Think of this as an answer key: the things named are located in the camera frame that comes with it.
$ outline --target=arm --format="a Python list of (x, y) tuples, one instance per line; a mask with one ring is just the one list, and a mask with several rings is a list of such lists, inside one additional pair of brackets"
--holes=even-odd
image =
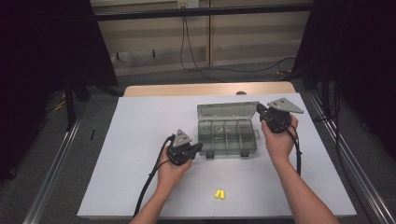
[[(291, 125), (297, 128), (298, 120), (292, 116)], [(289, 161), (293, 142), (286, 133), (272, 133), (262, 121), (265, 145), (271, 157), (290, 210), (296, 223), (338, 223), (337, 218), (326, 204), (300, 178)]]
[(165, 148), (160, 158), (160, 163), (166, 161), (158, 170), (158, 184), (154, 194), (143, 206), (137, 216), (130, 224), (154, 224), (157, 222), (158, 216), (163, 209), (163, 205), (172, 193), (172, 190), (180, 182), (184, 173), (191, 167), (191, 160), (181, 166), (175, 166), (166, 156)]

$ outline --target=table surface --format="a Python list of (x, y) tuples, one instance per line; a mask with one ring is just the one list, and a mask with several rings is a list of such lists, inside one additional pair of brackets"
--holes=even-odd
[[(182, 88), (178, 85), (161, 86), (163, 92), (167, 91), (164, 93), (167, 96), (158, 96), (159, 91), (150, 91), (150, 94), (157, 96), (120, 98), (78, 216), (91, 219), (130, 219), (164, 139), (181, 129), (192, 138), (193, 144), (196, 143), (197, 105), (249, 101), (266, 104), (281, 97), (286, 97), (304, 110), (303, 114), (295, 114), (300, 121), (298, 131), (300, 147), (304, 153), (304, 181), (336, 216), (356, 215), (301, 96), (298, 93), (260, 94), (260, 90), (268, 93), (268, 89), (263, 87), (268, 87), (271, 83), (230, 85), (235, 88), (230, 88), (228, 84), (194, 84), (194, 87), (182, 85)], [(209, 91), (215, 86), (222, 86), (226, 90), (225, 87), (228, 86), (226, 91), (232, 95), (207, 95), (207, 91), (199, 91), (201, 85)], [(294, 92), (289, 83), (282, 85), (289, 86), (286, 91)], [(140, 88), (128, 88), (125, 96), (131, 96), (130, 92)], [(172, 96), (180, 94), (181, 89), (189, 96)], [(235, 95), (235, 91), (246, 91), (248, 95)], [(193, 92), (203, 95), (193, 96)], [(253, 129), (259, 130), (260, 123), (254, 120), (259, 120), (257, 114), (252, 118), (252, 123)], [(197, 156), (163, 207), (160, 218), (291, 217), (263, 136), (256, 142), (257, 152), (248, 159), (230, 157), (207, 160)], [(294, 154), (290, 155), (290, 161), (295, 166)], [(142, 206), (155, 190), (156, 184), (157, 180), (153, 178)], [(214, 197), (217, 189), (225, 190), (225, 200)]]
[(235, 95), (239, 91), (246, 94), (294, 93), (295, 89), (289, 82), (150, 85), (130, 86), (124, 96)]

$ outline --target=power outlet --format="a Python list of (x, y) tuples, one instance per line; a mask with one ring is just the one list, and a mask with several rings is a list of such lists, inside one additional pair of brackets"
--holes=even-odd
[(188, 8), (199, 7), (199, 0), (189, 0)]
[(188, 0), (177, 0), (177, 8), (188, 8), (189, 1)]
[(199, 0), (177, 0), (177, 8), (199, 7)]

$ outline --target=box lid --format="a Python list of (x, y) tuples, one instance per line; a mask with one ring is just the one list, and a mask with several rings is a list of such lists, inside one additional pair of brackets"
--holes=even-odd
[(256, 113), (258, 101), (228, 104), (198, 105), (198, 120), (251, 119)]

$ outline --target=black cable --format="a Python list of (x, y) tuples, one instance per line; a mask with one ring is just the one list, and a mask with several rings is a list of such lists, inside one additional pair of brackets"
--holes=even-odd
[(345, 174), (346, 177), (346, 181), (349, 184), (349, 186), (351, 187), (353, 193), (355, 194), (356, 198), (358, 199), (359, 204), (361, 205), (361, 209), (363, 210), (364, 215), (366, 215), (367, 219), (369, 220), (370, 223), (374, 223), (371, 218), (368, 215), (367, 210), (364, 208), (363, 203), (361, 201), (361, 197), (359, 197), (358, 192), (355, 190), (355, 187), (352, 185), (352, 181), (350, 180), (349, 174), (347, 173), (347, 169), (343, 163), (343, 159), (341, 156), (341, 150), (340, 150), (340, 130), (339, 130), (339, 122), (338, 122), (338, 112), (340, 110), (340, 96), (339, 96), (339, 92), (338, 92), (338, 87), (337, 84), (335, 84), (334, 87), (334, 100), (336, 101), (335, 103), (335, 111), (337, 111), (337, 113), (335, 114), (335, 118), (334, 118), (334, 125), (335, 125), (335, 151), (337, 153), (337, 157), (338, 160), (340, 161), (340, 165), (341, 168)]
[[(194, 63), (194, 66), (195, 66), (196, 70), (195, 70), (195, 69), (188, 69), (188, 68), (186, 68), (186, 67), (184, 66), (184, 64), (183, 64), (183, 61), (182, 61), (182, 57), (181, 57), (181, 56), (182, 56), (182, 54), (183, 54), (183, 48), (184, 48), (184, 22), (186, 22), (186, 32), (187, 32), (187, 39), (188, 39), (188, 41), (189, 41), (189, 46), (190, 46), (190, 54), (191, 54), (192, 61), (193, 61), (193, 63)], [(184, 70), (186, 70), (186, 71), (191, 71), (191, 72), (198, 71), (198, 72), (201, 74), (201, 76), (203, 76), (203, 77), (206, 77), (206, 78), (209, 78), (209, 79), (218, 81), (218, 82), (222, 82), (222, 83), (225, 83), (225, 82), (226, 82), (226, 81), (224, 81), (224, 80), (220, 80), (220, 79), (217, 79), (217, 78), (215, 78), (215, 77), (206, 76), (206, 75), (198, 68), (198, 66), (197, 66), (197, 64), (196, 64), (196, 62), (195, 62), (195, 59), (194, 59), (194, 55), (192, 54), (192, 48), (191, 48), (191, 42), (190, 42), (190, 35), (189, 35), (189, 26), (188, 26), (188, 24), (187, 24), (187, 18), (185, 18), (185, 17), (183, 17), (183, 38), (182, 38), (182, 41), (181, 41), (180, 63), (181, 63), (181, 66), (182, 66), (182, 67), (184, 68)]]
[(285, 129), (286, 133), (290, 136), (291, 140), (293, 141), (294, 145), (296, 146), (296, 160), (297, 160), (297, 167), (296, 167), (296, 171), (298, 175), (301, 175), (301, 155), (303, 154), (300, 150), (300, 140), (297, 134), (297, 129), (290, 124), (291, 128), (296, 132), (296, 136), (294, 137), (294, 135), (289, 131), (288, 126), (283, 125), (282, 122), (280, 122), (279, 119), (277, 119), (275, 116), (273, 116), (272, 114), (267, 113), (267, 115), (271, 116), (271, 118), (280, 126), (283, 126), (283, 128)]
[(279, 79), (281, 78), (280, 76), (280, 63), (277, 65), (277, 77), (274, 79), (274, 81), (279, 81)]
[(285, 128), (286, 132), (289, 134), (291, 140), (293, 141), (294, 145), (296, 146), (296, 156), (297, 156), (297, 174), (301, 175), (301, 155), (303, 154), (300, 150), (300, 142), (299, 142), (299, 138), (298, 138), (298, 134), (297, 134), (297, 130), (293, 125), (290, 125), (294, 131), (296, 132), (296, 136), (294, 137), (294, 135), (289, 131), (288, 128)]
[(136, 217), (136, 215), (139, 213), (140, 205), (142, 204), (143, 197), (145, 196), (146, 190), (148, 189), (152, 178), (155, 176), (155, 173), (160, 168), (160, 166), (162, 166), (164, 163), (166, 163), (166, 161), (165, 161), (165, 162), (161, 163), (160, 165), (158, 165), (158, 163), (160, 162), (161, 155), (163, 154), (163, 149), (165, 148), (166, 143), (168, 141), (172, 141), (173, 139), (175, 139), (175, 135), (174, 134), (172, 134), (171, 136), (167, 137), (166, 140), (163, 142), (163, 147), (161, 148), (160, 154), (158, 155), (158, 158), (155, 161), (155, 165), (152, 168), (151, 173), (148, 175), (148, 180), (146, 181), (145, 186), (142, 188), (142, 191), (140, 192), (140, 196), (139, 196), (139, 199), (137, 200), (136, 208), (134, 210), (134, 217)]
[[(323, 64), (323, 73), (326, 73), (327, 71), (326, 71), (326, 66)], [(320, 122), (320, 121), (328, 121), (328, 120), (331, 120), (331, 119), (335, 119), (337, 116), (338, 116), (338, 112), (339, 112), (339, 101), (337, 101), (337, 89), (335, 88), (335, 86), (334, 86), (334, 94), (333, 94), (333, 98), (332, 98), (332, 103), (331, 103), (331, 105), (330, 105), (330, 108), (329, 108), (329, 113), (327, 114), (326, 113), (326, 111), (324, 112), (324, 113), (322, 113), (322, 114), (320, 114), (319, 116), (317, 116), (316, 118), (314, 118), (314, 119), (312, 119), (312, 121), (314, 121), (314, 122)]]
[(156, 171), (158, 171), (158, 170), (160, 169), (160, 167), (161, 167), (162, 165), (166, 164), (168, 161), (169, 161), (169, 160), (161, 162), (161, 164), (157, 166), (157, 170), (156, 170)]
[[(184, 30), (185, 30), (185, 28), (184, 28), (184, 23), (186, 23), (187, 39), (188, 39), (188, 41), (189, 41), (190, 53), (191, 53), (191, 57), (192, 57), (192, 61), (193, 61), (193, 63), (194, 63), (195, 69), (186, 68), (186, 67), (184, 66), (184, 63), (183, 63), (183, 60), (182, 60), (182, 53), (183, 53), (183, 48), (184, 48), (184, 33), (185, 33), (185, 32), (184, 32)], [(265, 67), (265, 68), (263, 68), (263, 69), (257, 69), (257, 70), (238, 70), (238, 69), (214, 68), (214, 67), (199, 68), (199, 67), (197, 66), (197, 64), (196, 64), (196, 62), (195, 62), (195, 60), (194, 60), (194, 56), (193, 56), (193, 54), (192, 54), (191, 42), (190, 42), (190, 35), (189, 35), (189, 25), (187, 24), (187, 19), (186, 19), (185, 17), (183, 18), (183, 38), (182, 38), (182, 42), (181, 42), (181, 50), (180, 50), (180, 55), (179, 55), (179, 57), (180, 57), (181, 66), (183, 67), (184, 70), (190, 71), (190, 72), (196, 72), (196, 71), (198, 71), (198, 72), (201, 73), (202, 76), (207, 77), (207, 78), (211, 78), (211, 79), (214, 79), (214, 80), (220, 81), (220, 82), (225, 82), (225, 81), (219, 80), (219, 79), (216, 79), (216, 78), (213, 78), (213, 77), (208, 77), (208, 76), (204, 75), (204, 74), (202, 73), (202, 71), (203, 71), (203, 70), (217, 70), (217, 71), (230, 71), (230, 72), (242, 72), (242, 73), (257, 73), (257, 72), (264, 72), (264, 71), (267, 71), (267, 70), (269, 70), (269, 69), (271, 69), (271, 68), (273, 68), (273, 67), (275, 67), (275, 66), (277, 66), (277, 65), (280, 65), (281, 63), (283, 63), (283, 62), (286, 61), (286, 60), (295, 60), (295, 59), (296, 59), (295, 57), (287, 57), (287, 58), (281, 59), (281, 60), (279, 60), (278, 62), (276, 62), (276, 63), (270, 65), (269, 67)]]

